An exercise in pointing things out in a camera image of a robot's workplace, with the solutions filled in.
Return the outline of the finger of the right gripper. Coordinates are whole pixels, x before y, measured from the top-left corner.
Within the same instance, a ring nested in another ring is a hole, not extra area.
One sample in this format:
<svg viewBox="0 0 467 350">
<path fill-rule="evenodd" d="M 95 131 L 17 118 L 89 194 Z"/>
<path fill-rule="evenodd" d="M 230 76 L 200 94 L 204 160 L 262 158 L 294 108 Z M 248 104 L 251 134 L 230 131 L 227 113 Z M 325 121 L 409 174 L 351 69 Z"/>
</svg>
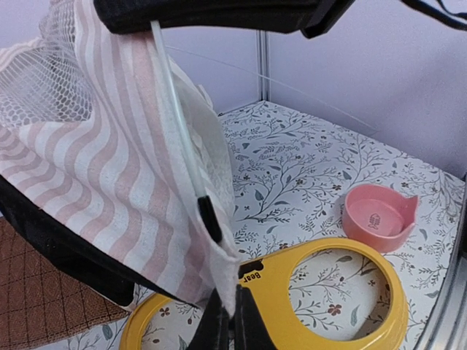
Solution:
<svg viewBox="0 0 467 350">
<path fill-rule="evenodd" d="M 161 28 L 216 26 L 320 36 L 350 8 L 352 1 L 169 0 L 94 1 L 101 22 L 113 34 L 149 31 L 151 22 Z"/>
</svg>

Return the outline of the pink striped pet tent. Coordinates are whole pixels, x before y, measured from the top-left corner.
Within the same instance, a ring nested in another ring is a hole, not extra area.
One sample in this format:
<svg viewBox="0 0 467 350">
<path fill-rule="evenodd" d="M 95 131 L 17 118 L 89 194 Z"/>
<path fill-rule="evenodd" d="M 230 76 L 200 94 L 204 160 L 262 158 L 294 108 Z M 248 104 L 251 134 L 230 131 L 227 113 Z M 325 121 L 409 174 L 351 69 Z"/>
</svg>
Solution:
<svg viewBox="0 0 467 350">
<path fill-rule="evenodd" d="M 174 86 L 220 229 L 201 216 L 149 33 L 118 36 L 91 1 L 52 1 L 1 50 L 1 212 L 56 268 L 125 309 L 136 286 L 233 314 L 240 259 L 223 128 L 176 64 Z"/>
</svg>

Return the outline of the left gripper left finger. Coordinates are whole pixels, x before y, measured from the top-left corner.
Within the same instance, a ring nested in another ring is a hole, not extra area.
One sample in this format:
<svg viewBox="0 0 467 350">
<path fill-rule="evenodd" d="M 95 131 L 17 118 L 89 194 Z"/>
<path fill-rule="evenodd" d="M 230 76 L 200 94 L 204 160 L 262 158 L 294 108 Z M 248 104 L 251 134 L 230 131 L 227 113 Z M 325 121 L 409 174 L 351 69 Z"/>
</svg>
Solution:
<svg viewBox="0 0 467 350">
<path fill-rule="evenodd" d="M 228 349 L 230 317 L 215 289 L 187 350 Z"/>
</svg>

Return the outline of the white tent pole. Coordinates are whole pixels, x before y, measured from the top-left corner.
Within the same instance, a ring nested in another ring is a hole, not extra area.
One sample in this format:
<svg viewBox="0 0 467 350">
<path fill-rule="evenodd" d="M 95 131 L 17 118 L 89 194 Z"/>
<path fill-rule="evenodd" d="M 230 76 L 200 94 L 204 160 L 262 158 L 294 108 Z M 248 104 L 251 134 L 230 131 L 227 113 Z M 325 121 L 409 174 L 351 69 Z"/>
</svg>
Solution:
<svg viewBox="0 0 467 350">
<path fill-rule="evenodd" d="M 220 229 L 215 210 L 213 208 L 210 197 L 207 195 L 204 181 L 201 176 L 200 169 L 196 162 L 196 154 L 190 138 L 190 133 L 185 122 L 185 116 L 183 114 L 182 105 L 175 88 L 174 80 L 171 73 L 171 65 L 169 57 L 166 53 L 166 46 L 163 40 L 163 34 L 160 23 L 157 20 L 150 22 L 153 38 L 155 40 L 155 46 L 159 54 L 162 80 L 168 89 L 168 99 L 173 109 L 174 119 L 176 121 L 178 131 L 180 132 L 182 153 L 185 159 L 185 163 L 188 169 L 190 180 L 193 184 L 193 189 L 197 197 L 198 210 L 203 220 L 204 226 L 207 229 L 211 239 L 219 244 L 223 239 L 222 230 Z"/>
</svg>

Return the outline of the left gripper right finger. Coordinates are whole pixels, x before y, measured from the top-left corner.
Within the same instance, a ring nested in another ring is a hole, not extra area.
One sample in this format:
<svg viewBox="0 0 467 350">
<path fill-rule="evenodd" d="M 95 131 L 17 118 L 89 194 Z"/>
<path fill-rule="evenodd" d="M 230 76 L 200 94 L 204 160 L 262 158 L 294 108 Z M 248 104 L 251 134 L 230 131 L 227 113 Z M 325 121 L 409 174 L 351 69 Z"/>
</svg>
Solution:
<svg viewBox="0 0 467 350">
<path fill-rule="evenodd" d="M 237 286 L 233 318 L 234 348 L 240 350 L 276 350 L 249 288 Z"/>
</svg>

